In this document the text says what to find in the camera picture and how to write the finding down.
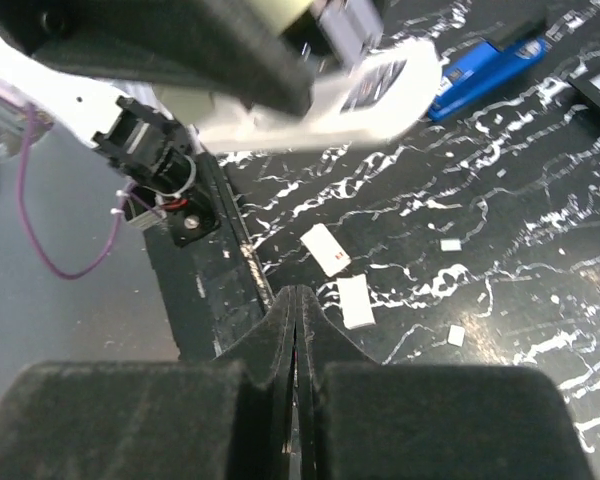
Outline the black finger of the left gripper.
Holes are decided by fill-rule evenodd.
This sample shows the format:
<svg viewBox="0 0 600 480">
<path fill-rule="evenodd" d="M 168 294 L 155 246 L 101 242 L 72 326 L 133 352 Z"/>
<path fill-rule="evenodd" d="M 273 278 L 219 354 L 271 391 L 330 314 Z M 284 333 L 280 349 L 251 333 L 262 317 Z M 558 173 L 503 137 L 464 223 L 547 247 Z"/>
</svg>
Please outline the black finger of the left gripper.
<svg viewBox="0 0 600 480">
<path fill-rule="evenodd" d="M 216 91 L 289 115 L 312 104 L 299 54 L 244 1 L 0 1 L 0 38 L 64 73 Z"/>
</svg>

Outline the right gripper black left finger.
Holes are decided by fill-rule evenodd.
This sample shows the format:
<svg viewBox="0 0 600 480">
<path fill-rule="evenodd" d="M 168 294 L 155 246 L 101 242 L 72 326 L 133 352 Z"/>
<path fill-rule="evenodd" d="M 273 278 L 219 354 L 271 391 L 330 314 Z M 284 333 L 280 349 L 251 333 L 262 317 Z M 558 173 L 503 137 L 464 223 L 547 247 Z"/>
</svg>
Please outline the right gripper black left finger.
<svg viewBox="0 0 600 480">
<path fill-rule="evenodd" d="M 284 479 L 296 291 L 210 362 L 46 362 L 0 401 L 0 479 Z"/>
</svg>

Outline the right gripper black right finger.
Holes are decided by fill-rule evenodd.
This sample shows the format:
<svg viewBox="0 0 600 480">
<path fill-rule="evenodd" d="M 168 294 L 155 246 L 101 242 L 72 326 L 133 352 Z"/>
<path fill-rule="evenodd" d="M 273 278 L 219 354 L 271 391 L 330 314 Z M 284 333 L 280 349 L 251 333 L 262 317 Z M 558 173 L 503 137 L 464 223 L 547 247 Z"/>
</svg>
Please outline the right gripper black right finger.
<svg viewBox="0 0 600 480">
<path fill-rule="evenodd" d="M 556 385 L 529 367 L 380 365 L 296 290 L 306 479 L 590 479 Z"/>
</svg>

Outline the staple box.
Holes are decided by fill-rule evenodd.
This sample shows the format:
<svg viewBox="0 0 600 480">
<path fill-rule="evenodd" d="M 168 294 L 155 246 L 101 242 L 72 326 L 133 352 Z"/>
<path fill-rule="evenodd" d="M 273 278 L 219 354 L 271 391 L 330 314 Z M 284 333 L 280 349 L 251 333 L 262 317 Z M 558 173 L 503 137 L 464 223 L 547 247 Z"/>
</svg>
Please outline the staple box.
<svg viewBox="0 0 600 480">
<path fill-rule="evenodd" d="M 375 324 L 367 278 L 364 274 L 337 279 L 340 307 L 346 329 L 353 330 Z"/>
<path fill-rule="evenodd" d="M 327 277 L 335 276 L 351 263 L 351 257 L 322 223 L 311 227 L 300 241 Z"/>
</svg>

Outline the grey beige stapler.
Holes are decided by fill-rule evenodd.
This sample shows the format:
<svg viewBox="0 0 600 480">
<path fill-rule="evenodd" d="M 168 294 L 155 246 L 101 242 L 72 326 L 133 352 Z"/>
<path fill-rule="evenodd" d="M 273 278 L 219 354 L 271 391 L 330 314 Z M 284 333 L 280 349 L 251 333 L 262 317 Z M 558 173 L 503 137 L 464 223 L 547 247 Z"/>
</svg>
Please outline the grey beige stapler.
<svg viewBox="0 0 600 480">
<path fill-rule="evenodd" d="M 408 131 L 426 113 L 442 78 L 431 40 L 409 37 L 381 48 L 377 1 L 251 1 L 271 31 L 294 44 L 313 74 L 302 117 L 224 94 L 166 85 L 152 88 L 176 119 L 193 125 L 214 152 L 375 145 Z"/>
</svg>

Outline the blue stapler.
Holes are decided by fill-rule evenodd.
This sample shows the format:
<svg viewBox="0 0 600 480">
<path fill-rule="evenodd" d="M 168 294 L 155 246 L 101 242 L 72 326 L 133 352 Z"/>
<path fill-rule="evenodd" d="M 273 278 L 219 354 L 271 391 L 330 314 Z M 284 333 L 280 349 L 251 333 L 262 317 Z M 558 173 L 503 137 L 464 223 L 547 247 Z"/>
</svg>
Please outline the blue stapler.
<svg viewBox="0 0 600 480">
<path fill-rule="evenodd" d="M 547 53 L 547 15 L 506 24 L 444 70 L 428 110 L 434 122 L 452 116 L 539 63 Z"/>
</svg>

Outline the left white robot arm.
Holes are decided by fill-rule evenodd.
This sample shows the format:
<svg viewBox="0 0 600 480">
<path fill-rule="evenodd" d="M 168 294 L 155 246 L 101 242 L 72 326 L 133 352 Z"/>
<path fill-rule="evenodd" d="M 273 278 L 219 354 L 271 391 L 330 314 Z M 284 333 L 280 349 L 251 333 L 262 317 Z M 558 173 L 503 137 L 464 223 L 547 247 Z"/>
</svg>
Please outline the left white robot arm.
<svg viewBox="0 0 600 480">
<path fill-rule="evenodd" d="M 290 37 L 307 1 L 0 1 L 0 79 L 88 148 L 122 109 L 123 82 L 156 87 L 217 153 L 284 151 L 312 103 Z"/>
</svg>

